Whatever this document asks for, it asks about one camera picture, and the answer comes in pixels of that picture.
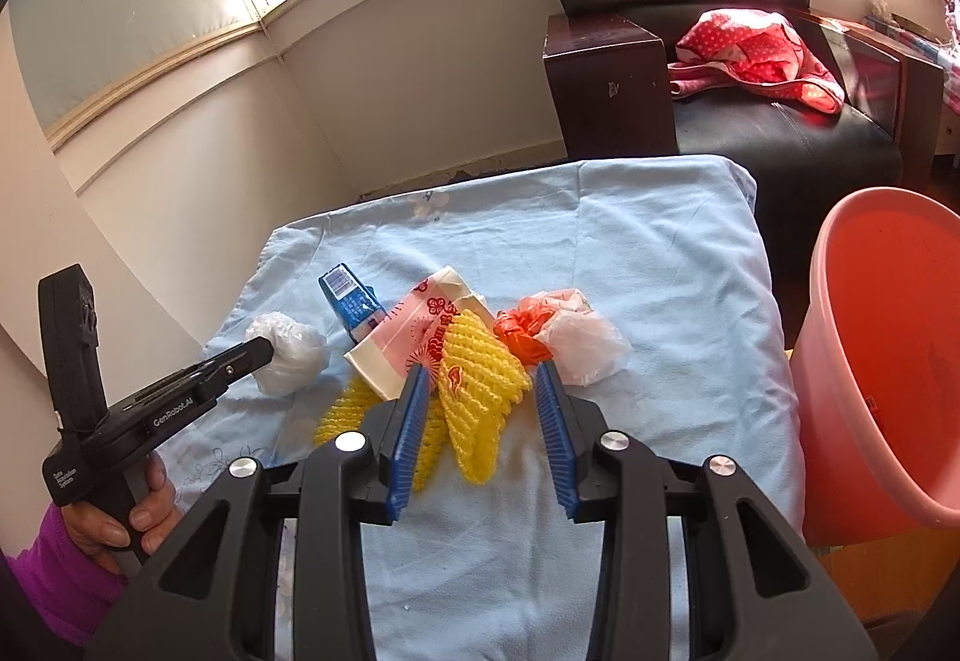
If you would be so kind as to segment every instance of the light blue cloth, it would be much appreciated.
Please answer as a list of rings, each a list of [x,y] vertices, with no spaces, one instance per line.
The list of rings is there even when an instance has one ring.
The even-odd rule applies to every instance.
[[[390,308],[452,265],[493,311],[539,290],[582,289],[632,356],[578,395],[658,455],[692,463],[731,455],[800,527],[797,401],[754,197],[750,175],[724,158],[588,161],[386,198],[274,231],[205,354],[234,345],[256,314],[276,310],[320,329],[336,356],[316,386],[292,397],[265,399],[251,378],[237,383],[171,440],[163,455],[181,498],[194,501],[239,455],[274,465],[311,449],[317,420],[349,376],[349,340],[320,293],[320,274],[347,263]],[[565,519],[535,406],[524,402],[508,420],[490,483],[464,482],[447,448],[397,525],[364,527],[378,658],[582,661],[601,532]],[[671,654],[683,658],[688,612],[676,534],[673,543]],[[289,641],[285,549],[280,648]]]

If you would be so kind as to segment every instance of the crumpled plastic bag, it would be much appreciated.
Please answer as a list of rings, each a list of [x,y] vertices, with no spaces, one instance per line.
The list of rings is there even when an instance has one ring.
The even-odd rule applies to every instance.
[[[867,10],[874,16],[884,22],[892,22],[894,17],[890,14],[890,0],[867,0]]]
[[[631,351],[630,342],[578,289],[521,298],[514,310],[498,313],[493,332],[524,365],[552,357],[560,381],[570,386],[616,374]]]
[[[326,339],[310,325],[296,322],[280,311],[271,311],[253,319],[247,340],[265,336],[274,345],[274,359],[253,372],[256,386],[265,396],[288,396],[317,381],[328,367],[330,352]]]

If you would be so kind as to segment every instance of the floor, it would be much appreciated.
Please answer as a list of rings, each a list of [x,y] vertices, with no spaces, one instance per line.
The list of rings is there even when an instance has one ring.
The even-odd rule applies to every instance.
[[[960,214],[960,173],[949,158],[937,158],[928,196]],[[774,288],[784,338],[793,347],[808,307],[808,281]],[[848,546],[821,558],[861,620],[926,610],[960,560],[960,530],[922,528],[901,536]]]

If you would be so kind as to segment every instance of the yellow foam net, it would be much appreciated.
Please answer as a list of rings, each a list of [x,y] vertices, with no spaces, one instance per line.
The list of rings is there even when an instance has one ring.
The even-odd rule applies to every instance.
[[[496,472],[500,432],[530,378],[483,321],[464,311],[443,337],[437,386],[457,465],[467,482],[482,485]]]
[[[448,439],[467,482],[482,485],[491,479],[507,415],[529,389],[523,365],[476,314],[454,316],[443,337],[440,377],[427,407],[414,490],[424,489]],[[314,444],[357,431],[367,410],[379,403],[373,388],[354,377],[320,420]]]
[[[313,435],[313,443],[320,447],[344,431],[358,431],[367,410],[380,402],[380,397],[373,392],[371,386],[362,378],[354,377],[344,388],[343,394],[333,402],[333,406],[326,415],[323,415],[323,420],[320,420],[320,425],[317,426],[317,431]],[[446,421],[443,420],[443,407],[440,406],[440,400],[434,397],[430,399],[430,405],[427,407],[424,439],[421,440],[421,448],[416,456],[414,490],[424,489],[426,480],[430,479],[430,474],[437,465],[446,439],[448,436]]]

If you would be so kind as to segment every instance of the trash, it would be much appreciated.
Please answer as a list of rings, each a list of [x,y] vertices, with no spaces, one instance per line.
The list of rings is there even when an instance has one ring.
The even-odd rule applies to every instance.
[[[356,347],[347,362],[384,401],[400,397],[407,372],[422,363],[433,381],[440,371],[443,334],[462,311],[472,311],[489,328],[493,315],[450,266],[431,274],[390,310]]]
[[[319,447],[346,431],[359,431],[367,410],[382,402],[383,399],[373,392],[373,388],[365,383],[363,378],[354,377],[323,415],[313,436],[313,443]],[[448,439],[440,399],[431,397],[424,423],[424,438],[421,439],[421,448],[414,468],[414,490],[424,489],[440,459],[443,444]]]
[[[616,374],[631,349],[616,326],[594,311],[577,289],[521,298],[517,308],[498,313],[493,330],[525,365],[552,356],[560,381],[570,386],[587,386]],[[545,353],[536,351],[532,342]]]
[[[482,485],[496,472],[500,433],[530,378],[483,321],[464,311],[443,337],[437,387],[460,472]]]
[[[892,22],[890,15],[890,0],[867,0],[867,9],[870,14],[884,22]]]
[[[317,380],[330,363],[326,339],[313,326],[279,311],[261,314],[247,329],[247,340],[264,336],[274,345],[274,359],[253,372],[265,396],[287,396]]]
[[[363,341],[387,319],[386,311],[373,295],[373,288],[360,284],[349,265],[340,263],[333,266],[317,282],[354,344]]]

